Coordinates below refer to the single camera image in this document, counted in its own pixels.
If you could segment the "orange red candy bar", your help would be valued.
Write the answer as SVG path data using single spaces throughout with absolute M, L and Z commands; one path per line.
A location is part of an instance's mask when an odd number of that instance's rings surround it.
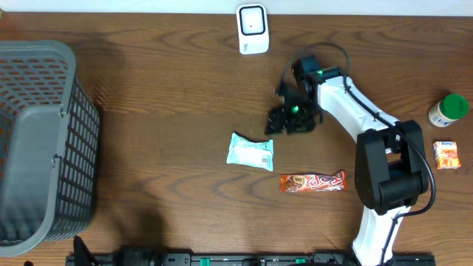
M 347 173 L 340 171 L 334 175 L 325 174 L 281 174 L 281 192 L 296 193 L 304 191 L 346 191 Z

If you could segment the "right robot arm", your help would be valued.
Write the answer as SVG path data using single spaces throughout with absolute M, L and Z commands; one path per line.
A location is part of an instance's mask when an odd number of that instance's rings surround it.
M 346 70 L 324 68 L 313 55 L 293 59 L 285 71 L 292 73 L 295 84 L 281 76 L 276 95 L 282 102 L 270 111 L 265 133 L 310 132 L 329 114 L 355 141 L 355 190 L 364 210 L 348 262 L 418 263 L 414 256 L 396 256 L 392 248 L 403 218 L 412 216 L 419 196 L 433 189 L 421 127 L 383 112 Z

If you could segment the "teal white wipes packet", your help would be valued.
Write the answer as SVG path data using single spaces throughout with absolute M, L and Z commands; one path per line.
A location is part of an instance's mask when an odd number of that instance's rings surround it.
M 237 133 L 233 133 L 226 163 L 273 171 L 273 154 L 273 140 L 252 142 Z

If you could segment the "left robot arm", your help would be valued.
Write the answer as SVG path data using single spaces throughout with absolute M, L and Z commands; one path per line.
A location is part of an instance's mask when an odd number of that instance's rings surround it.
M 121 248 L 114 253 L 92 253 L 79 236 L 73 239 L 73 253 L 66 266 L 161 266 L 162 256 L 148 248 Z

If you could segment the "green lid jar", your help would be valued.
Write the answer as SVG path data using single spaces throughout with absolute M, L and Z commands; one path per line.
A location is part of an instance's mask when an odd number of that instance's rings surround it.
M 434 126 L 444 128 L 464 117 L 469 110 L 469 103 L 462 95 L 450 94 L 429 110 L 428 118 Z

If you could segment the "small orange snack packet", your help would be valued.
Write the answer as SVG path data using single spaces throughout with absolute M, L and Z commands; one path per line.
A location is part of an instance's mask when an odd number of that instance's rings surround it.
M 436 141 L 432 146 L 437 169 L 457 169 L 461 167 L 456 142 Z

